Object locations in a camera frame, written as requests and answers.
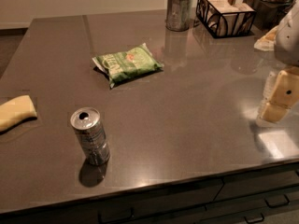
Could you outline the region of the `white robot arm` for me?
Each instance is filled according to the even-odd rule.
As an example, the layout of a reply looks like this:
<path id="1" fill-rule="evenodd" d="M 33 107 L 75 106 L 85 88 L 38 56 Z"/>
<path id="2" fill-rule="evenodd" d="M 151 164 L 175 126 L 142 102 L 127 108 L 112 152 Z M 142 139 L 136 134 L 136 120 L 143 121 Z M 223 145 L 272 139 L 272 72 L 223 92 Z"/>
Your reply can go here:
<path id="1" fill-rule="evenodd" d="M 265 82 L 258 118 L 281 121 L 299 101 L 299 1 L 278 25 L 274 40 L 275 58 L 286 67 L 271 72 Z"/>

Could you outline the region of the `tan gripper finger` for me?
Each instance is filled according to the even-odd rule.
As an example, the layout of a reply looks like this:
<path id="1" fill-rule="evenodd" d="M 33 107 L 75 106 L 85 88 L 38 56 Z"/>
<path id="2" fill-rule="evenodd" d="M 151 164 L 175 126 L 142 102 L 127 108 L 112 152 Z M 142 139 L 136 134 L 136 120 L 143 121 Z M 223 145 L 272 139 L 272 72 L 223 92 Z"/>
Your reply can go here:
<path id="1" fill-rule="evenodd" d="M 263 97 L 268 99 L 274 89 L 278 73 L 271 71 L 265 81 L 264 89 L 263 89 Z"/>
<path id="2" fill-rule="evenodd" d="M 277 73 L 270 97 L 263 97 L 259 108 L 259 119 L 271 123 L 281 121 L 299 101 L 299 67 L 289 66 Z"/>

